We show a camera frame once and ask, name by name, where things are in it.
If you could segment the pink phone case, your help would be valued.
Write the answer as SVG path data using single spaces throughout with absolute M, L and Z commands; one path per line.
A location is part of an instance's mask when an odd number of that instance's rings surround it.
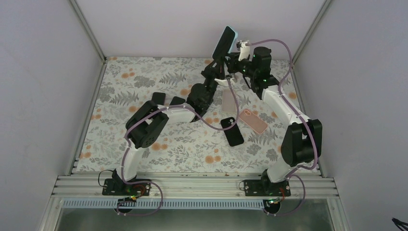
M 268 128 L 268 124 L 249 109 L 240 112 L 239 118 L 257 134 L 262 134 Z

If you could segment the beige phone case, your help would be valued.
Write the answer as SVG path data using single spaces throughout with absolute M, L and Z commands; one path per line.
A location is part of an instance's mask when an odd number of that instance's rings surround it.
M 237 104 L 230 89 L 223 90 L 221 110 L 226 113 L 237 113 Z

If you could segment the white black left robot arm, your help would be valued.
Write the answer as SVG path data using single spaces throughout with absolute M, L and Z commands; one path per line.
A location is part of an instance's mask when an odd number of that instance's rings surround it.
M 110 179 L 105 181 L 108 192 L 127 195 L 133 191 L 134 184 L 148 186 L 150 180 L 137 179 L 137 152 L 150 147 L 159 137 L 162 130 L 170 123 L 191 123 L 202 120 L 213 103 L 214 94 L 220 80 L 226 80 L 231 87 L 230 79 L 225 75 L 224 60 L 214 59 L 201 72 L 203 83 L 194 84 L 183 103 L 162 106 L 153 100 L 147 101 L 126 123 L 125 140 L 128 147 L 122 157 L 120 166 L 113 171 Z

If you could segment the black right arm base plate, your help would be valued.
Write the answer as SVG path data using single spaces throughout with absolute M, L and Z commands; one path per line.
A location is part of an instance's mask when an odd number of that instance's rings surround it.
M 269 180 L 244 180 L 243 191 L 247 197 L 279 197 L 291 196 L 291 189 L 288 181 L 272 183 Z

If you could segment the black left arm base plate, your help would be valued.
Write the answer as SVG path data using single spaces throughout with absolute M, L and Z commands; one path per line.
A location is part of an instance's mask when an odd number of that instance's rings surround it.
M 149 196 L 150 194 L 150 183 L 138 183 L 138 184 L 124 184 L 122 181 L 120 183 L 115 182 L 113 179 L 106 179 L 104 181 L 102 195 L 113 195 L 113 196 Z

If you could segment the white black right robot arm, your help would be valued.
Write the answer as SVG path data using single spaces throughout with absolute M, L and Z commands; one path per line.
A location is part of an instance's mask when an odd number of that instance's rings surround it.
M 271 74 L 271 49 L 256 47 L 254 54 L 246 57 L 232 52 L 226 55 L 225 61 L 230 73 L 239 72 L 249 78 L 249 88 L 272 108 L 287 128 L 281 145 L 281 160 L 261 176 L 262 193 L 272 196 L 279 190 L 279 184 L 298 169 L 316 167 L 321 154 L 322 123 L 306 116 L 284 94 L 281 83 Z

